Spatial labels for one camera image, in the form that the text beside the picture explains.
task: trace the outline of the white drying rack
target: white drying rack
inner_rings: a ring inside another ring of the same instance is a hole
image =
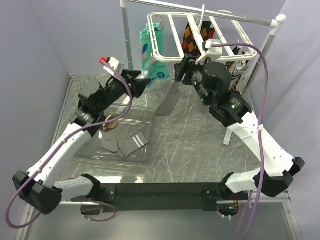
[[[156,1],[156,0],[120,0],[120,6],[122,9],[122,17],[123,17],[123,25],[124,25],[124,36],[125,36],[125,44],[126,44],[126,53],[127,53],[127,60],[128,60],[128,67],[129,70],[133,70],[133,60],[132,60],[132,51],[131,51],[131,42],[130,42],[130,32],[129,32],[129,21],[128,21],[128,2],[132,3],[138,3],[138,4],[145,4],[145,5],[151,5],[151,6],[157,6],[162,8],[168,8],[168,9],[174,9],[179,10],[182,12],[187,13],[172,13],[172,12],[153,12],[150,13],[147,17],[148,20],[148,26],[149,26],[149,32],[150,36],[152,38],[152,50],[153,50],[153,57],[164,63],[179,63],[184,54],[183,50],[180,44],[180,40],[178,37],[178,33],[175,27],[175,23],[173,20],[173,17],[186,17],[193,36],[195,38],[195,41],[198,46],[202,46],[203,38],[201,37],[201,34],[199,32],[199,27],[202,26],[202,22],[204,19],[204,16],[208,16],[215,32],[217,33],[221,43],[226,44],[227,41],[221,32],[215,18],[222,18],[222,19],[229,19],[231,20],[232,24],[234,25],[236,31],[239,33],[241,39],[244,43],[252,44],[249,37],[247,36],[246,32],[243,30],[239,22],[243,23],[251,23],[251,24],[257,24],[261,26],[270,27],[270,33],[267,38],[267,41],[264,45],[264,47],[261,49],[264,56],[267,55],[272,43],[274,42],[276,35],[278,34],[281,26],[286,20],[286,16],[283,14],[278,15],[274,20],[266,20],[266,19],[260,19],[255,17],[248,17],[248,16],[242,16],[242,15],[236,15],[229,11],[211,11],[206,10],[205,6],[203,5],[202,8],[196,8],[196,7],[189,7],[169,2],[162,2],[162,1]],[[158,43],[156,39],[156,32],[153,25],[153,17],[168,17],[170,21],[170,26],[172,29],[173,37],[175,39],[176,47],[179,53],[178,57],[165,57],[159,54],[159,48]],[[199,47],[200,52],[203,54],[203,50],[201,47]],[[256,57],[257,53],[256,51],[253,51],[252,49],[249,49],[249,52],[245,55],[234,55],[230,47],[225,47],[225,50],[228,54],[228,56],[221,56],[218,58],[218,62],[227,62],[227,61],[239,61],[239,60],[250,60]],[[261,67],[262,60],[261,57],[259,58],[258,62],[254,66],[254,69],[250,75],[250,78],[244,88],[243,93],[245,93],[249,87],[251,86],[252,82],[257,76],[257,73]]]
[[[202,38],[201,35],[201,26],[204,20],[204,13],[205,10],[205,5],[202,6],[202,13],[201,14],[196,14],[196,13],[184,13],[184,12],[152,12],[147,16],[148,20],[148,30],[150,32],[150,38],[151,38],[151,44],[152,44],[152,50],[153,50],[153,57],[155,60],[158,60],[163,63],[180,63],[185,54],[184,50],[181,46],[181,41],[178,36],[178,32],[176,29],[175,21],[174,18],[186,18],[187,21],[189,22],[189,26],[191,28],[191,31],[194,36],[194,40],[197,44],[197,46],[202,46],[204,43],[204,39]],[[159,47],[158,47],[158,42],[156,38],[156,30],[154,28],[154,21],[153,18],[159,17],[162,19],[163,17],[167,17],[170,22],[171,30],[173,33],[173,37],[175,40],[176,48],[178,50],[179,56],[177,57],[167,57],[167,56],[162,56],[159,52]],[[209,16],[209,19],[211,21],[212,26],[214,27],[214,30],[219,37],[219,40],[221,41],[222,44],[227,44],[227,40],[225,36],[223,35],[221,29],[218,26],[217,21],[215,20],[215,17]],[[248,35],[244,31],[244,29],[241,27],[240,23],[238,21],[231,21],[233,26],[235,27],[236,31],[239,33],[242,41],[246,44],[253,44],[251,40],[249,39]],[[232,49],[229,46],[224,47],[225,51],[227,52],[228,56],[221,56],[219,57],[216,62],[232,62],[232,61],[245,61],[245,60],[251,60],[254,59],[257,56],[257,52],[254,51],[252,48],[249,48],[248,52],[244,55],[234,55]],[[205,51],[203,50],[202,47],[198,48],[201,55],[205,54]]]

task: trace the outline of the brown object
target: brown object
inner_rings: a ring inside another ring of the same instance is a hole
[[[109,121],[109,120],[112,120],[115,118],[116,118],[115,116],[108,115],[108,116],[106,116],[105,121]],[[110,131],[112,129],[115,129],[117,126],[118,126],[118,121],[113,121],[111,123],[102,125],[102,130],[103,131]]]

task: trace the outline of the metal rod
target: metal rod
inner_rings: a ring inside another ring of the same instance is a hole
[[[270,49],[272,43],[274,42],[275,38],[276,38],[276,36],[273,36],[273,35],[271,35],[271,34],[269,35],[269,37],[268,37],[268,39],[267,39],[267,41],[266,41],[266,43],[265,43],[265,45],[264,45],[264,48],[263,48],[263,50],[262,50],[262,54],[263,54],[265,57],[267,56],[267,54],[268,54],[268,52],[269,52],[269,49]],[[261,57],[259,57],[259,60],[258,60],[258,62],[255,64],[254,69],[253,69],[253,71],[252,71],[252,73],[251,73],[251,75],[250,75],[250,78],[249,78],[247,84],[245,85],[245,88],[244,88],[244,90],[243,90],[242,95],[245,94],[245,93],[249,90],[250,86],[251,86],[252,83],[254,82],[254,80],[255,80],[255,78],[256,78],[259,70],[260,70],[261,65],[262,65],[262,59],[261,59]]]
[[[167,9],[176,9],[176,10],[181,10],[184,12],[191,12],[191,13],[196,13],[196,14],[202,13],[202,9],[200,9],[200,8],[183,6],[183,5],[179,5],[179,4],[162,2],[162,1],[128,0],[128,2],[152,5],[152,6],[163,7],[163,8],[167,8]],[[220,11],[205,10],[204,15],[222,18],[222,19],[230,19],[230,20],[235,20],[235,21],[244,22],[244,23],[258,24],[258,25],[267,26],[267,27],[270,27],[271,23],[272,23],[272,20],[265,20],[265,19],[255,18],[255,17],[247,17],[247,16],[243,16],[243,15],[235,15],[232,13],[220,12]]]
[[[125,47],[126,47],[126,55],[128,58],[128,68],[129,70],[134,69],[133,61],[132,61],[132,51],[131,51],[131,43],[130,43],[130,31],[129,31],[129,21],[128,21],[128,9],[122,9],[122,18],[123,18],[123,26],[124,26],[124,38],[125,38]]]

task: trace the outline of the cable tie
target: cable tie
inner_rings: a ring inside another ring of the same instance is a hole
[[[241,138],[241,140],[245,140],[245,139],[248,139],[248,138],[251,138],[252,136],[256,135],[259,131],[262,131],[262,129],[264,129],[264,125],[261,124],[259,125],[254,131],[252,131],[251,134],[249,134],[248,136],[244,136]]]

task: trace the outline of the clear plastic bin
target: clear plastic bin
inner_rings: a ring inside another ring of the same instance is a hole
[[[127,108],[127,106],[112,105],[104,112],[104,114],[106,116],[118,116],[125,110],[125,108]],[[147,107],[132,107],[124,118],[118,120],[116,128],[110,131],[99,130],[96,135],[76,153],[75,156],[100,161],[104,160],[105,163],[110,163],[110,169],[115,170],[125,170],[126,168],[131,168],[133,166],[137,167],[137,165],[144,165],[152,156],[155,126],[155,110]],[[140,132],[149,143],[130,154],[126,159],[122,159],[117,154],[109,152],[101,145],[102,139],[107,134],[113,134],[116,136],[119,144]]]

